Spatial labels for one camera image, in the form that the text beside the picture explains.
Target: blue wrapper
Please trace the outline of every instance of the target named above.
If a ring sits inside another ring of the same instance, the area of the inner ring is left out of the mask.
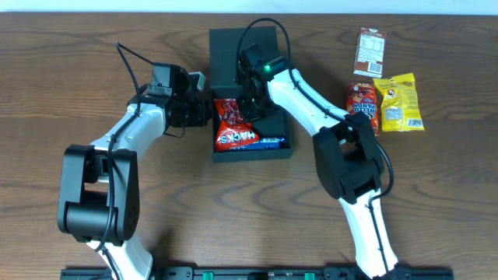
[[[285,142],[286,139],[283,137],[260,138],[258,142],[240,147],[233,147],[230,148],[230,151],[255,151],[255,150],[267,150],[267,149],[280,149],[282,148],[281,144]]]

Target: table surface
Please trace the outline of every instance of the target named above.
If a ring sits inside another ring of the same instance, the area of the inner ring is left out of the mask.
[[[56,225],[62,155],[124,114],[134,90],[113,42],[209,77],[211,28],[256,15],[0,14],[0,278],[56,279],[103,266]],[[278,15],[303,77],[343,106],[361,26],[388,31],[384,76],[413,72],[425,132],[385,132],[396,174],[382,199],[398,258],[491,279],[498,266],[498,18]],[[285,46],[279,32],[282,51]],[[130,58],[138,80],[149,65]],[[290,159],[213,163],[211,122],[162,137],[139,164],[138,234],[161,264],[354,262],[340,204],[321,186],[311,137],[292,122]],[[106,190],[96,185],[93,189]]]

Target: red snack bag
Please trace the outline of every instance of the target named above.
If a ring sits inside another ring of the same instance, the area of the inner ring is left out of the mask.
[[[348,86],[348,102],[345,109],[350,114],[364,112],[372,122],[373,133],[379,136],[379,117],[377,113],[377,96],[374,84],[352,82]]]
[[[216,152],[259,141],[259,136],[252,130],[252,124],[244,122],[235,99],[215,99],[214,102],[221,120],[216,136]]]

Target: wire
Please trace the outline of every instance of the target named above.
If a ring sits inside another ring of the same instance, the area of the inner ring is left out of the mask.
[[[135,53],[134,51],[131,51],[127,47],[123,46],[122,44],[119,44],[118,42],[116,42],[115,45],[116,45],[116,48],[117,48],[117,52],[119,53],[119,55],[121,56],[121,59],[124,62],[124,65],[126,65],[126,69],[130,73],[130,76],[132,77],[133,85],[135,86],[135,94],[136,94],[136,97],[137,97],[137,105],[136,105],[137,107],[136,107],[135,112],[133,113],[133,115],[129,119],[127,119],[126,122],[124,122],[123,125],[120,126],[116,130],[115,133],[113,133],[110,136],[109,146],[107,147],[107,174],[109,176],[109,215],[107,216],[106,229],[103,232],[102,239],[100,239],[99,245],[95,248],[96,252],[100,251],[103,248],[104,244],[106,243],[107,238],[109,237],[110,232],[112,230],[112,222],[114,220],[114,171],[113,171],[113,168],[114,168],[114,159],[113,159],[113,147],[114,147],[114,144],[117,141],[117,138],[123,132],[123,130],[125,130],[126,127],[129,126],[130,123],[133,122],[134,119],[136,119],[137,117],[139,117],[139,114],[140,114],[140,98],[139,97],[146,90],[147,85],[148,85],[148,84],[145,84],[143,86],[140,86],[140,88],[139,88],[139,85],[138,85],[137,80],[135,78],[135,74],[133,74],[132,68],[130,67],[130,64],[126,60],[125,55],[121,51],[121,48],[124,48],[126,51],[130,52],[131,54],[133,54],[133,55],[141,58],[143,61],[147,61],[148,63],[152,64],[152,62],[150,60],[144,58],[143,56],[141,56],[141,55],[139,55],[137,53]]]
[[[107,262],[109,263],[110,269],[112,270],[114,275],[116,275],[116,280],[120,280],[116,264],[114,263],[114,260],[113,260],[112,256],[109,254],[109,251],[107,250],[106,247],[104,247],[102,249],[102,255],[105,256],[105,258],[107,259]]]
[[[358,131],[358,133],[360,134],[363,134],[363,136],[366,136],[366,138],[368,140],[370,140],[373,144],[375,144],[376,147],[379,148],[379,150],[381,151],[381,155],[382,157],[384,158],[384,161],[386,162],[386,166],[388,167],[388,172],[389,172],[389,184],[388,184],[388,187],[382,191],[380,194],[378,195],[375,195],[373,196],[372,198],[369,199],[368,201],[368,209],[370,210],[370,214],[372,216],[372,222],[373,222],[373,227],[375,228],[375,233],[377,235],[377,241],[379,243],[379,251],[381,252],[381,256],[382,256],[382,261],[384,262],[384,268],[386,270],[386,273],[389,272],[389,269],[388,269],[388,262],[386,260],[386,257],[385,257],[385,253],[384,253],[384,246],[382,246],[382,240],[381,240],[381,235],[379,233],[379,229],[378,229],[378,226],[377,226],[377,220],[375,219],[375,214],[374,214],[374,207],[373,207],[373,204],[372,202],[376,199],[379,199],[379,198],[382,198],[386,195],[388,195],[394,184],[395,184],[395,173],[393,171],[393,168],[392,168],[392,163],[391,163],[391,160],[389,159],[389,156],[388,154],[386,153],[386,151],[384,150],[384,148],[382,148],[381,144],[379,144],[379,142],[375,139],[375,137],[372,137],[371,134],[369,133],[366,133],[365,129],[356,125],[356,124],[353,124],[351,123],[350,121],[347,121],[347,120],[344,120],[343,118],[341,118],[340,116],[336,116],[334,115],[333,113],[330,112],[329,109],[323,107],[321,104],[319,104],[319,102],[317,102],[315,99],[311,98],[311,96],[300,86],[300,84],[296,81],[296,79],[294,78],[294,74],[293,74],[293,65],[292,65],[292,61],[291,61],[291,50],[290,50],[290,39],[289,39],[289,35],[287,35],[287,31],[286,29],[283,27],[283,25],[278,22],[277,20],[275,19],[271,19],[271,18],[261,18],[261,19],[256,19],[255,21],[253,21],[252,23],[250,23],[246,29],[244,30],[244,32],[242,33],[242,35],[240,36],[240,39],[239,39],[239,42],[237,44],[237,52],[236,52],[236,57],[235,57],[235,83],[239,84],[239,81],[238,81],[238,76],[239,76],[239,53],[240,53],[240,46],[242,45],[242,40],[245,36],[245,34],[248,32],[248,30],[255,24],[255,23],[259,23],[261,21],[269,21],[269,22],[272,22],[276,25],[278,25],[280,27],[280,29],[282,30],[284,36],[286,37],[286,44],[287,44],[287,68],[289,70],[289,76],[290,76],[290,79],[292,80],[293,82],[293,85],[306,97],[308,98],[308,100],[313,103],[313,105],[315,105],[317,108],[319,108],[320,110],[322,110],[327,116],[333,118],[334,120],[342,123],[342,124],[345,124],[353,129],[355,129],[356,131]]]

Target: barcode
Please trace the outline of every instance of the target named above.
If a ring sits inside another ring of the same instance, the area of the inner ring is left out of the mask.
[[[422,120],[408,119],[408,123],[406,126],[409,126],[411,128],[421,128],[423,126]]]
[[[373,73],[377,73],[377,74],[381,74],[382,73],[382,65],[377,64],[377,63],[373,63],[373,62],[369,62],[368,63],[368,71],[373,72]]]

